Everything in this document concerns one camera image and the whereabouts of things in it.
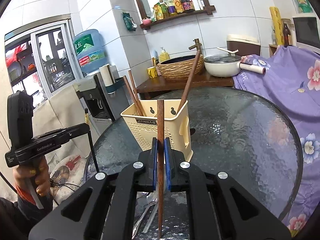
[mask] wooden countertop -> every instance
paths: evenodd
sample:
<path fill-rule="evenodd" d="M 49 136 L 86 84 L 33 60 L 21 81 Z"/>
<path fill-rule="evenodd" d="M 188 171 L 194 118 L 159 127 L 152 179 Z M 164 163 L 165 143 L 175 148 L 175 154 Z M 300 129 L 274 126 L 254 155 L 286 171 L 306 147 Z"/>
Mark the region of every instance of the wooden countertop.
<path fill-rule="evenodd" d="M 156 78 L 149 78 L 137 87 L 138 93 L 149 93 L 156 91 L 177 90 L 184 89 L 187 80 L 182 81 L 169 81 L 164 77 L 159 76 Z M 220 78 L 211 76 L 209 73 L 204 72 L 196 75 L 191 83 L 191 88 L 197 87 L 233 87 L 232 77 Z"/>

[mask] orange sleeve cuff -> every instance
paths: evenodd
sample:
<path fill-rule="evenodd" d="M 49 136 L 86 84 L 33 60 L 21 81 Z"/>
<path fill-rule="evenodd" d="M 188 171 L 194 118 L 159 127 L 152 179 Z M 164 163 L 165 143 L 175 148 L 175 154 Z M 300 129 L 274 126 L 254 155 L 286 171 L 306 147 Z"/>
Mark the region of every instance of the orange sleeve cuff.
<path fill-rule="evenodd" d="M 35 202 L 35 200 L 33 199 L 33 197 L 31 196 L 30 193 L 28 193 L 28 192 L 24 191 L 23 189 L 19 188 L 18 185 L 16 185 L 16 189 L 17 189 L 18 195 L 22 199 L 32 203 L 33 205 L 36 205 L 36 202 Z"/>

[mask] soap dispenser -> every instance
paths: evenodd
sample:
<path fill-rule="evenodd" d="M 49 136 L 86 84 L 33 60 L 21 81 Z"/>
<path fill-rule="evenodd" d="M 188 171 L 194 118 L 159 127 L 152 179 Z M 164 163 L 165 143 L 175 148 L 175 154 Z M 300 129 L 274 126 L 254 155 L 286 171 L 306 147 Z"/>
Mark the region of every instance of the soap dispenser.
<path fill-rule="evenodd" d="M 161 48 L 162 48 L 162 51 L 161 51 L 161 54 L 159 55 L 159 62 L 160 63 L 170 59 L 169 54 L 164 50 L 163 47 L 161 47 Z"/>

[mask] metal pivot bolt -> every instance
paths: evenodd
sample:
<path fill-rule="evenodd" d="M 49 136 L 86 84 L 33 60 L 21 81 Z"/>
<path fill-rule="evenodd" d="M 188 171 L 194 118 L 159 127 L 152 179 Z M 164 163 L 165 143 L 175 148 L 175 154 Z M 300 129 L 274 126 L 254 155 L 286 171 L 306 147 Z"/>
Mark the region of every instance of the metal pivot bolt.
<path fill-rule="evenodd" d="M 106 177 L 106 175 L 103 172 L 98 172 L 95 177 L 97 180 L 102 180 Z"/>
<path fill-rule="evenodd" d="M 190 163 L 188 162 L 182 162 L 180 163 L 180 167 L 183 168 L 183 169 L 187 169 L 190 167 Z"/>
<path fill-rule="evenodd" d="M 143 163 L 142 162 L 135 162 L 133 164 L 133 167 L 136 168 L 136 169 L 140 169 L 143 167 Z"/>
<path fill-rule="evenodd" d="M 218 173 L 218 177 L 219 177 L 220 179 L 226 179 L 226 178 L 228 177 L 228 174 L 227 174 L 226 172 L 224 172 L 224 171 L 220 171 L 220 172 Z"/>

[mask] brass faucet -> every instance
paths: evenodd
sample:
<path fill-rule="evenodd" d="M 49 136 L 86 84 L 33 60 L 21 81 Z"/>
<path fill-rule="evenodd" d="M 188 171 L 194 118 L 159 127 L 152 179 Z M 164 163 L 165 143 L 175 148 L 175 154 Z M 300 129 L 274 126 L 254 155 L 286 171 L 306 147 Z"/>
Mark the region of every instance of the brass faucet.
<path fill-rule="evenodd" d="M 194 39 L 193 40 L 196 44 L 195 45 L 192 45 L 191 47 L 189 47 L 190 50 L 194 49 L 194 48 L 197 48 L 197 50 L 199 50 L 202 54 L 202 50 L 201 50 L 201 46 L 202 44 L 200 43 L 199 39 Z"/>

